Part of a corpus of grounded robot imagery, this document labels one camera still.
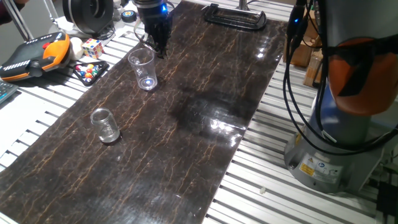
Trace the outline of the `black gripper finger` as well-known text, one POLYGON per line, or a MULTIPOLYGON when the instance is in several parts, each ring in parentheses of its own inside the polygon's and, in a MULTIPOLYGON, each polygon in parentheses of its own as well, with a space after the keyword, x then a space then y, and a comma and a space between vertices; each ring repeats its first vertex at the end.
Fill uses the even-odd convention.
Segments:
POLYGON ((171 25, 169 21, 163 21, 158 26, 158 45, 159 45, 159 58, 164 58, 167 55, 167 42, 170 38, 171 25))
POLYGON ((149 32, 149 28, 145 26, 144 28, 145 34, 144 34, 144 45, 149 48, 151 51, 153 51, 155 54, 159 54, 159 48, 153 38, 153 36, 149 32))

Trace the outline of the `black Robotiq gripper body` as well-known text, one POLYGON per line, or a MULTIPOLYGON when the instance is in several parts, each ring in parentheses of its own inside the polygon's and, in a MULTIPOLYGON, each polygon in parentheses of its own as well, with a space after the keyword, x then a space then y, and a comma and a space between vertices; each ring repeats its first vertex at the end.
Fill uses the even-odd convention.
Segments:
POLYGON ((133 0, 145 30, 171 28, 166 0, 133 0))

